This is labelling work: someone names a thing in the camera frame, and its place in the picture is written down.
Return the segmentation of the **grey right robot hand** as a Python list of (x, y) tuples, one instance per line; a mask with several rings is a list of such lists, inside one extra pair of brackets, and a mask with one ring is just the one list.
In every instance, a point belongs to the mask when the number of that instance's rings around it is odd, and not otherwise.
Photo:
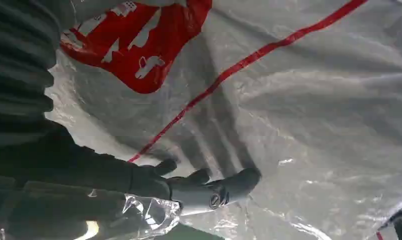
[(52, 121), (0, 122), (0, 240), (151, 240), (181, 216), (246, 197), (261, 179), (256, 168), (166, 178), (176, 167), (96, 153)]

